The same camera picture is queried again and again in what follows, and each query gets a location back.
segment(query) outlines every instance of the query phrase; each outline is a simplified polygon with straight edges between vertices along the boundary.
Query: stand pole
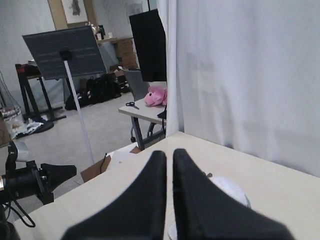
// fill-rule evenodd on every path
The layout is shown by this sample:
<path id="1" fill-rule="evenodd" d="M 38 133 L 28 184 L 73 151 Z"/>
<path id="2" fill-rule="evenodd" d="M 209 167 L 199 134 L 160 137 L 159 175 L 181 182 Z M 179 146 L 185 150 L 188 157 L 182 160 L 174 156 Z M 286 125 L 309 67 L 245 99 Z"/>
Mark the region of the stand pole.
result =
<path id="1" fill-rule="evenodd" d="M 71 90 L 72 90 L 72 95 L 73 95 L 73 99 L 74 99 L 74 102 L 75 102 L 76 110 L 77 110 L 77 112 L 79 114 L 81 127 L 82 127 L 82 131 L 83 131 L 84 139 L 85 139 L 85 145 L 86 145 L 89 157 L 90 157 L 92 163 L 94 164 L 95 163 L 94 156 L 92 154 L 90 141 L 89 141 L 88 133 L 87 133 L 86 126 L 85 126 L 84 117 L 82 116 L 82 113 L 81 113 L 81 110 L 80 110 L 80 105 L 79 105 L 79 101 L 78 101 L 78 97 L 77 97 L 74 81 L 72 80 L 69 64 L 68 64 L 67 60 L 64 60 L 63 63 L 64 63 L 64 66 L 65 66 L 66 73 L 68 75 L 68 81 L 70 83 L 70 87 L 71 87 Z"/>

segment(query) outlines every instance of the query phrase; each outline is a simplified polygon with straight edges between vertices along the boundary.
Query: scissors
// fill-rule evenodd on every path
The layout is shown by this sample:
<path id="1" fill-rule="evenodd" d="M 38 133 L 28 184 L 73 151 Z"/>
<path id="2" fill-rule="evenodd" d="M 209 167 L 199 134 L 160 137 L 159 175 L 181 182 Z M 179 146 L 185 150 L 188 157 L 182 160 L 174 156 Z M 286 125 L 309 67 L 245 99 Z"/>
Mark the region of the scissors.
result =
<path id="1" fill-rule="evenodd" d="M 138 108 L 138 107 L 136 106 L 136 104 L 135 104 L 134 101 L 127 102 L 125 105 L 128 106 L 128 107 L 133 107 L 133 108 L 135 108 L 135 109 L 140 109 L 140 108 Z"/>

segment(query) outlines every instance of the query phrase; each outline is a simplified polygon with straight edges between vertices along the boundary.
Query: black monitor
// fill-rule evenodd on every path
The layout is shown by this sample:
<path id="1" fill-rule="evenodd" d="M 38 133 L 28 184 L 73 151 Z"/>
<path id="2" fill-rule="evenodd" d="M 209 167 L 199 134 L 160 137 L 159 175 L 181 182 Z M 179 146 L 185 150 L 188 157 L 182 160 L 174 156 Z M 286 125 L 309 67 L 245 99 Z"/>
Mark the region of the black monitor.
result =
<path id="1" fill-rule="evenodd" d="M 129 17 L 144 82 L 167 81 L 166 34 L 158 10 Z"/>

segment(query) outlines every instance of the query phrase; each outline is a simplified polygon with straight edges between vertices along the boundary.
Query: white desk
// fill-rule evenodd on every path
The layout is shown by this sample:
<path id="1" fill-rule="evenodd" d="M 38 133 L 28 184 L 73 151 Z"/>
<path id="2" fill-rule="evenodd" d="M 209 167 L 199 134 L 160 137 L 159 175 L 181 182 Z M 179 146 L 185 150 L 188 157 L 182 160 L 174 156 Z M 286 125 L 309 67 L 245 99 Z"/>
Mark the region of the white desk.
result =
<path id="1" fill-rule="evenodd" d="M 151 137 L 147 137 L 143 139 L 140 125 L 139 125 L 139 119 L 146 120 L 148 122 L 154 123 L 154 124 L 160 124 L 162 125 L 162 119 L 157 117 L 158 114 L 162 113 L 165 110 L 164 106 L 152 106 L 148 107 L 146 106 L 145 100 L 140 99 L 135 102 L 135 105 L 139 108 L 136 109 L 132 106 L 122 106 L 119 108 L 119 113 L 129 115 L 131 117 L 136 141 L 138 143 L 138 147 L 141 150 L 145 149 L 145 144 L 150 143 L 151 141 L 161 137 L 163 135 L 163 131 L 159 131 L 154 133 Z"/>
<path id="2" fill-rule="evenodd" d="M 32 212 L 36 228 L 16 221 L 21 239 L 59 240 L 69 226 L 97 213 L 118 197 L 137 177 L 152 151 L 162 150 L 167 156 L 164 239 L 168 240 L 168 229 L 174 222 L 172 157 L 176 148 L 185 148 L 203 171 L 226 176 L 239 184 L 254 210 L 286 224 L 297 240 L 320 239 L 320 178 L 181 132 Z"/>

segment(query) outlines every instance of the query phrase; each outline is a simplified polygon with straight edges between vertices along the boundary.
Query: white wall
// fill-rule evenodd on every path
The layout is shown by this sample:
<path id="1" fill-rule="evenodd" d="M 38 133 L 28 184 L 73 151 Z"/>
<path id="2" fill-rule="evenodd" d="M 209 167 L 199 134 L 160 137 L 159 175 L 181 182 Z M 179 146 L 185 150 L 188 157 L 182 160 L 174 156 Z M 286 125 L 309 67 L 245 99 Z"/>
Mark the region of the white wall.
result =
<path id="1" fill-rule="evenodd" d="M 148 11 L 147 0 L 93 0 L 97 23 L 103 25 L 105 32 L 112 32 L 117 38 L 132 37 L 127 7 L 132 3 L 142 3 L 144 12 Z M 150 8 L 156 4 L 150 1 Z"/>
<path id="2" fill-rule="evenodd" d="M 32 59 L 22 35 L 55 30 L 47 0 L 0 0 L 0 70 L 5 83 L 23 106 L 15 64 L 27 63 Z M 63 102 L 62 81 L 45 81 L 51 103 Z M 30 85 L 39 108 L 46 106 L 39 81 L 33 79 Z"/>

